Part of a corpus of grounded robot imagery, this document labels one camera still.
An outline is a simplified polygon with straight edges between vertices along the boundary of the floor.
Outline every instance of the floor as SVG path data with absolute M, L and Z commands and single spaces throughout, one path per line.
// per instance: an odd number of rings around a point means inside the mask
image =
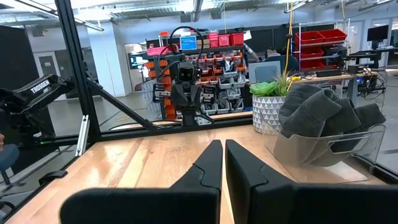
M 373 93 L 368 98 L 374 98 L 378 93 Z M 121 124 L 134 123 L 134 120 L 119 111 L 115 106 L 100 97 L 94 97 L 95 108 L 98 121 L 102 131 L 109 130 L 112 127 Z M 378 163 L 396 171 L 398 173 L 398 147 L 396 141 L 396 133 L 398 133 L 398 77 L 388 76 L 387 91 L 384 95 L 380 95 L 373 100 L 365 100 L 358 97 L 357 106 L 370 103 L 377 103 L 383 114 L 386 116 L 386 133 L 382 142 Z M 159 114 L 147 109 L 147 100 L 143 93 L 132 93 L 128 96 L 118 98 L 122 103 L 130 107 L 140 116 L 149 119 L 159 119 Z M 80 130 L 81 109 L 78 100 L 55 101 L 49 105 L 49 111 L 52 118 L 53 126 L 57 136 L 66 134 L 77 134 Z M 14 187 L 6 192 L 6 195 L 15 195 L 11 198 L 14 203 L 21 200 L 21 193 L 31 192 L 39 186 L 38 180 L 48 172 L 61 169 L 75 157 L 75 146 L 62 147 L 61 151 L 55 151 L 42 160 L 36 162 L 28 169 L 11 177 L 11 182 L 22 180 L 25 183 L 22 187 Z M 0 184 L 0 190 L 4 190 L 6 186 Z

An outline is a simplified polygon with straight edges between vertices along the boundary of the white geometric planter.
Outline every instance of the white geometric planter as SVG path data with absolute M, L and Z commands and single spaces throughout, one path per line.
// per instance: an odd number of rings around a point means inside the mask
M 280 131 L 278 113 L 284 104 L 286 96 L 254 96 L 253 95 L 253 126 L 254 130 L 262 133 L 261 115 L 269 125 Z

